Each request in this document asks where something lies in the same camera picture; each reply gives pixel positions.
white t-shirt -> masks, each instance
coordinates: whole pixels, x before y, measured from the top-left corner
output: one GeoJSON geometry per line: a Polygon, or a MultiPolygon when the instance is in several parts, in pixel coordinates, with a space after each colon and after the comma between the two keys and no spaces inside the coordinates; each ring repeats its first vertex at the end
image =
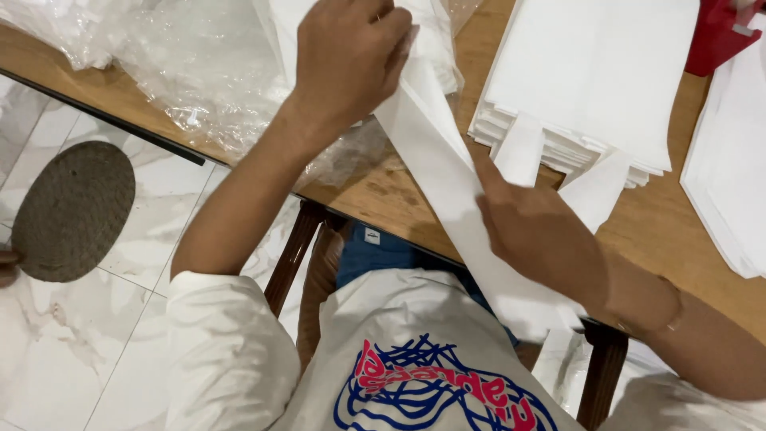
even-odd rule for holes
{"type": "MultiPolygon", "coordinates": [[[[331,295],[300,382],[295,345],[251,278],[182,273],[167,315],[169,430],[583,431],[445,272],[371,271],[331,295]]],[[[601,431],[766,430],[764,412],[652,377],[629,385],[601,431]]]]}

graphic print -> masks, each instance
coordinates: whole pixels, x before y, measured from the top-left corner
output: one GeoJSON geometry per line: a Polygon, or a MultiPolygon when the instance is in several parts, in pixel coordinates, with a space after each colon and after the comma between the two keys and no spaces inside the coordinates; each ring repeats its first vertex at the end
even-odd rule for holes
{"type": "Polygon", "coordinates": [[[508,377],[464,366],[457,345],[433,344],[428,337],[388,351],[365,340],[336,400],[336,425],[428,429],[445,409],[462,408],[473,431],[558,431],[535,395],[508,377]]]}

round jute mat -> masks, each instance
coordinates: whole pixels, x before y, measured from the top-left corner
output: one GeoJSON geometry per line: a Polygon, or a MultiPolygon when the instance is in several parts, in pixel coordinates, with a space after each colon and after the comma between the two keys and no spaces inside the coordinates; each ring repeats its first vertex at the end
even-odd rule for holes
{"type": "Polygon", "coordinates": [[[123,230],[136,196],[128,157],[90,141],[56,156],[34,181],[13,224],[19,267],[61,283],[91,272],[123,230]]]}

blue jeans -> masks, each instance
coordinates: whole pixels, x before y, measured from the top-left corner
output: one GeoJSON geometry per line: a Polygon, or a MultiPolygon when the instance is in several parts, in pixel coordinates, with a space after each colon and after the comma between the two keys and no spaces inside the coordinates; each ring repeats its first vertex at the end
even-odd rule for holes
{"type": "MultiPolygon", "coordinates": [[[[393,268],[423,268],[427,271],[451,272],[455,274],[455,277],[466,289],[468,295],[477,304],[481,305],[493,316],[495,315],[481,293],[479,285],[476,284],[476,281],[473,280],[473,276],[467,269],[423,252],[409,245],[403,239],[385,232],[376,231],[360,222],[353,222],[351,235],[349,240],[346,241],[340,257],[336,289],[342,288],[370,271],[393,268]]],[[[507,327],[506,332],[511,339],[513,347],[519,345],[519,341],[507,327]]]]}

hand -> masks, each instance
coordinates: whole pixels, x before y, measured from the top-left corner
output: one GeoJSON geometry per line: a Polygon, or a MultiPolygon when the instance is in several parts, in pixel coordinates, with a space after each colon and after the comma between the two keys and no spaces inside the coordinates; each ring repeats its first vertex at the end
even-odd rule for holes
{"type": "Polygon", "coordinates": [[[492,251],[519,274],[601,309],[609,274],[596,238],[553,189],[515,186],[488,156],[474,157],[484,189],[477,202],[492,251]]]}
{"type": "Polygon", "coordinates": [[[286,102],[307,133],[327,146],[389,98],[414,33],[412,15],[393,0],[319,0],[298,28],[296,87],[286,102]]]}
{"type": "Polygon", "coordinates": [[[7,288],[16,281],[18,255],[14,252],[0,251],[0,289],[7,288]]]}

